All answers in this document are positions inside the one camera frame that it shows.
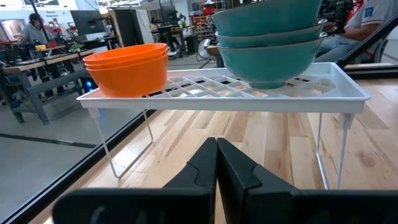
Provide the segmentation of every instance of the stacked orange bowls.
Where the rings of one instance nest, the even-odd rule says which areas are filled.
[[[104,95],[140,97],[159,90],[167,79],[167,45],[142,44],[83,59]]]

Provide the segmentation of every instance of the stacked teal bowls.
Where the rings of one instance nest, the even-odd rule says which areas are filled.
[[[212,16],[228,70],[253,88],[273,89],[303,73],[326,36],[322,0],[266,0]]]

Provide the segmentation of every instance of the wooden table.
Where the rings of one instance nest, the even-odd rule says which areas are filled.
[[[94,53],[94,50],[85,50],[85,51],[80,52],[80,55],[86,56],[86,55],[89,55],[92,53]],[[45,57],[45,59],[47,61],[47,64],[50,65],[53,63],[58,63],[58,62],[70,60],[70,59],[77,58],[77,57],[79,57],[79,55],[77,53],[74,53],[74,54],[51,55],[49,57]],[[4,68],[3,72],[4,72],[4,74],[7,75],[7,74],[12,74],[12,73],[27,71],[32,68],[42,67],[44,65],[45,65],[44,62],[40,62],[37,59],[36,60],[32,59],[32,60],[18,63],[18,66]]]
[[[342,189],[398,188],[398,80],[357,81],[372,98],[357,114],[347,138]],[[154,143],[121,179],[104,157],[67,191],[89,187],[157,187],[166,184],[208,137],[226,138],[251,159],[300,189],[323,189],[314,136],[314,113],[156,111],[149,118]],[[336,182],[341,141],[337,114],[324,114],[322,156],[331,184]],[[142,124],[110,153],[121,171],[150,141]],[[32,223],[52,223],[52,205]],[[225,223],[220,193],[215,223]]]
[[[89,54],[94,53],[94,50],[85,50],[80,52],[81,56],[86,56]],[[70,60],[73,58],[79,57],[78,53],[74,54],[61,54],[61,55],[52,55],[49,57],[46,57],[46,62],[48,65]],[[7,79],[5,78],[0,78],[0,93],[4,95],[5,100],[7,101],[7,104],[9,105],[14,117],[18,120],[18,122],[23,123],[24,119],[22,117],[21,112],[29,112],[29,113],[36,113],[37,116],[42,120],[44,124],[49,124],[49,119],[43,109],[43,106],[46,105],[47,103],[51,103],[55,100],[58,100],[60,98],[63,98],[69,94],[72,94],[74,92],[78,92],[79,95],[82,95],[82,87],[81,84],[79,83],[78,79],[81,77],[87,76],[87,72],[84,71],[79,71],[75,72],[74,70],[70,71],[71,74],[67,76],[62,76],[59,78],[55,78],[53,80],[50,80],[45,83],[41,83],[38,85],[32,86],[30,84],[30,81],[27,77],[26,71],[33,69],[33,68],[38,68],[38,67],[43,67],[45,66],[45,62],[43,61],[38,61],[38,60],[29,60],[25,62],[19,63],[18,66],[13,66],[13,67],[8,67],[8,68],[3,68],[2,74],[6,78],[9,77],[16,77],[18,81],[20,82],[23,92],[27,95],[27,99],[30,101],[32,108],[28,108],[29,105],[25,105],[24,103],[21,103],[20,101],[14,99],[12,97],[12,93],[8,92],[7,88]],[[39,94],[43,93],[47,90],[52,90],[53,88],[56,88],[58,86],[65,85],[66,83],[74,82],[75,87],[71,90],[66,91],[62,95],[58,96],[52,96],[51,99],[43,102],[39,99]]]

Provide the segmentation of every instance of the gray floor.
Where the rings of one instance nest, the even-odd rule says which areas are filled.
[[[195,56],[169,60],[169,70],[199,69],[207,62]],[[214,68],[215,61],[203,68]],[[99,144],[100,136],[87,109],[79,106],[77,94],[45,106],[49,125],[31,113],[19,124],[7,106],[0,106],[0,133],[35,138]],[[100,125],[108,138],[139,114],[137,110],[101,110]],[[91,149],[0,138],[0,222],[75,165]]]
[[[0,138],[0,222],[91,149]]]

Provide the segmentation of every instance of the white shirt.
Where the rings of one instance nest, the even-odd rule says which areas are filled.
[[[354,0],[353,9],[349,12],[349,17],[345,29],[360,28],[370,24],[384,24],[392,17],[394,0]],[[339,36],[347,42],[355,43],[357,40]],[[374,44],[369,52],[374,52],[377,44]]]

